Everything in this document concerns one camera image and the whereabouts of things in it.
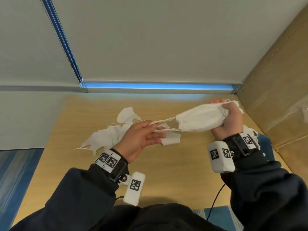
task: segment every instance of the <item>hand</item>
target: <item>hand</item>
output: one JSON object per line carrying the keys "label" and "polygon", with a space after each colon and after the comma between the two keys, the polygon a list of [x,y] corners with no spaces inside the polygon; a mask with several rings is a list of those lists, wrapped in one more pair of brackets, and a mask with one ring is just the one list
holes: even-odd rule
{"label": "hand", "polygon": [[164,127],[158,127],[160,123],[149,126],[151,122],[147,120],[132,125],[114,147],[128,163],[132,163],[146,146],[161,143],[161,138],[166,137],[163,133],[153,133],[156,128],[161,130]]}
{"label": "hand", "polygon": [[[224,100],[211,100],[210,104],[225,102]],[[225,138],[243,132],[243,114],[233,102],[223,104],[223,108],[229,109],[229,115],[225,119],[225,123],[221,126],[211,129],[216,141],[222,141]]]}

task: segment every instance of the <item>wooden table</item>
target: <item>wooden table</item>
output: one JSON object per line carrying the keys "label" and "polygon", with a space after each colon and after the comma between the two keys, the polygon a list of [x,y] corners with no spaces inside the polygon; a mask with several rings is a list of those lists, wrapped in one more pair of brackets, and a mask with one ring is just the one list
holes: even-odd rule
{"label": "wooden table", "polygon": [[[81,94],[70,97],[64,103],[14,223],[44,207],[70,168],[89,168],[96,159],[92,151],[74,149],[94,131],[115,123],[123,108],[133,107],[142,120],[162,120],[222,98],[238,100],[235,95],[193,94]],[[262,133],[246,113],[244,124]],[[131,173],[138,171],[146,175],[139,205],[177,202],[191,209],[210,207],[223,185],[220,175],[211,169],[206,150],[213,141],[209,131],[181,132],[180,144],[144,149],[129,166]],[[125,190],[126,186],[121,185],[117,196],[124,195]],[[229,200],[230,190],[225,187],[215,206],[229,205]]]}

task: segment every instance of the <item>black jacket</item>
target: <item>black jacket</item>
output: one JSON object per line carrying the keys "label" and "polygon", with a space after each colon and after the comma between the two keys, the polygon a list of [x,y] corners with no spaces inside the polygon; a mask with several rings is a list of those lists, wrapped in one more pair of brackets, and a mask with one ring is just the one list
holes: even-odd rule
{"label": "black jacket", "polygon": [[[267,161],[262,152],[235,162],[222,174],[231,207],[245,230],[308,230],[308,193],[303,180]],[[118,185],[97,165],[72,168],[44,208],[11,231],[221,230],[180,204],[114,206]]]}

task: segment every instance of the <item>sleeve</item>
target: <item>sleeve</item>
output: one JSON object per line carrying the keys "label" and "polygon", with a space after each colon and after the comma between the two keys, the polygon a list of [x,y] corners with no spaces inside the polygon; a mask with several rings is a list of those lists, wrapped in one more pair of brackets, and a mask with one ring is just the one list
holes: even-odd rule
{"label": "sleeve", "polygon": [[308,230],[308,192],[299,176],[267,161],[261,151],[234,164],[237,171],[221,178],[246,230]]}
{"label": "sleeve", "polygon": [[115,203],[118,185],[95,164],[70,169],[45,207],[18,222],[11,231],[88,231]]}

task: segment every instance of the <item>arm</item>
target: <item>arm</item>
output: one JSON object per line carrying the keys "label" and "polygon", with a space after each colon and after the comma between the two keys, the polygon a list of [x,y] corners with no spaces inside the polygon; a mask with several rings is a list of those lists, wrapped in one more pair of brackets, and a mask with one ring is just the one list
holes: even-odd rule
{"label": "arm", "polygon": [[[220,141],[243,132],[243,115],[236,105],[223,107],[229,109],[224,125],[211,130]],[[308,230],[308,192],[299,176],[277,161],[267,161],[262,151],[234,165],[237,170],[221,178],[231,189],[232,210],[247,230]]]}
{"label": "arm", "polygon": [[[149,126],[151,122],[148,120],[132,125],[111,150],[132,163],[144,147],[161,143],[160,138],[165,138],[166,134],[153,133],[160,124]],[[45,207],[18,222],[11,231],[95,230],[114,205],[115,191],[119,187],[107,175],[96,164],[92,164],[88,170],[70,169]]]}

